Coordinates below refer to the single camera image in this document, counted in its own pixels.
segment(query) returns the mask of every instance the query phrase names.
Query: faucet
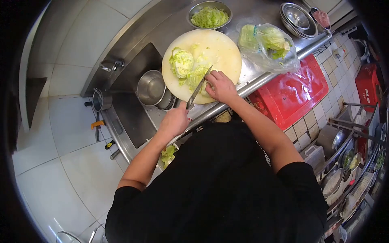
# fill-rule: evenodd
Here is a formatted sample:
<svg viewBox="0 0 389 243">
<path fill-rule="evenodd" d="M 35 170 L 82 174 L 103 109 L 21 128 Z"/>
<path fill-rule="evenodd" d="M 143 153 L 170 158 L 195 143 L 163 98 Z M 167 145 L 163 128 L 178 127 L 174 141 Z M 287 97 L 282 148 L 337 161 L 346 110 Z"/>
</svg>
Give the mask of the faucet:
<svg viewBox="0 0 389 243">
<path fill-rule="evenodd" d="M 113 67 L 112 68 L 109 68 L 109 67 L 106 67 L 106 64 L 113 64 Z M 112 61 L 108 61 L 108 60 L 104 60 L 102 62 L 99 63 L 99 67 L 104 70 L 104 71 L 107 71 L 107 72 L 111 72 L 112 70 L 113 71 L 116 71 L 118 67 L 124 67 L 125 63 L 124 61 L 115 61 L 115 62 L 112 62 Z"/>
</svg>

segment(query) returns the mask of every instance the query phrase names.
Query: white round cutting board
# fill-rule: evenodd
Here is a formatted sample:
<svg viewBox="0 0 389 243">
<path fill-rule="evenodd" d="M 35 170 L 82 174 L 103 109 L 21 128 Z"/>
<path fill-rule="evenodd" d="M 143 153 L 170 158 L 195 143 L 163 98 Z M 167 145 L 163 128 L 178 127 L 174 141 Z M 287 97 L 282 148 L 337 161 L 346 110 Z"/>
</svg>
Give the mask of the white round cutting board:
<svg viewBox="0 0 389 243">
<path fill-rule="evenodd" d="M 215 30 L 192 30 L 175 39 L 166 50 L 162 60 L 163 80 L 166 87 L 177 98 L 188 101 L 192 92 L 186 83 L 180 86 L 177 76 L 170 70 L 169 58 L 175 47 L 192 53 L 194 68 L 200 64 L 211 63 L 213 64 L 212 70 L 223 71 L 234 84 L 237 84 L 242 68 L 242 58 L 236 44 L 228 36 Z M 208 58 L 197 62 L 201 54 Z M 211 97 L 198 93 L 193 103 L 206 104 L 214 101 Z"/>
</svg>

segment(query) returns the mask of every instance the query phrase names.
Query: person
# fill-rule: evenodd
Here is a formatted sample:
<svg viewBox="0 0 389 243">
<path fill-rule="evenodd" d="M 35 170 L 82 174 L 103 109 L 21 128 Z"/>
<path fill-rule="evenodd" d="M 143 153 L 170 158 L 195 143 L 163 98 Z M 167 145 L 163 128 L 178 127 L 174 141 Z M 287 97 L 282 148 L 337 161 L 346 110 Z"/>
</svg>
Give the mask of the person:
<svg viewBox="0 0 389 243">
<path fill-rule="evenodd" d="M 185 102 L 168 111 L 119 182 L 108 242 L 318 242 L 328 206 L 312 167 L 223 72 L 206 79 L 209 95 L 244 122 L 211 123 L 194 133 L 146 187 L 161 151 L 189 124 Z"/>
</svg>

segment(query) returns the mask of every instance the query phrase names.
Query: black t-shirt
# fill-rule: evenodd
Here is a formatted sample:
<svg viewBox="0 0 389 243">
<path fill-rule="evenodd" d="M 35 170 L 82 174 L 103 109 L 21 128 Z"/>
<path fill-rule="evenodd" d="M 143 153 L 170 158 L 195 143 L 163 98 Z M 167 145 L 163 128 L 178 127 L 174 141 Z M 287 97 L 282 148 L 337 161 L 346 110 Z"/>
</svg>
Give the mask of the black t-shirt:
<svg viewBox="0 0 389 243">
<path fill-rule="evenodd" d="M 243 122 L 195 133 L 143 191 L 121 187 L 105 227 L 121 242 L 317 242 L 327 204 L 304 162 L 277 174 Z"/>
</svg>

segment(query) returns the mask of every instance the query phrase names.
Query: kitchen knife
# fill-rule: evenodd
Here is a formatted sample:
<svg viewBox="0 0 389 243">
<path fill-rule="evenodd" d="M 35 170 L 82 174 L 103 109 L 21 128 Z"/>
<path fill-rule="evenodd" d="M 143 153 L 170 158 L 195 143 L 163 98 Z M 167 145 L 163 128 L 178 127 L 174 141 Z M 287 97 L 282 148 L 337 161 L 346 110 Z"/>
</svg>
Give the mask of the kitchen knife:
<svg viewBox="0 0 389 243">
<path fill-rule="evenodd" d="M 212 69 L 213 65 L 211 65 L 211 67 L 208 69 L 208 71 L 205 73 L 204 77 L 202 78 L 202 80 L 200 81 L 200 83 L 197 85 L 196 89 L 194 90 L 192 96 L 189 98 L 188 102 L 186 103 L 186 109 L 189 110 L 189 107 L 193 104 L 193 101 L 195 100 L 198 92 L 200 91 L 201 89 L 201 86 L 203 85 L 204 81 L 205 81 L 205 76 L 207 76 L 210 72 L 211 72 L 211 69 Z"/>
</svg>

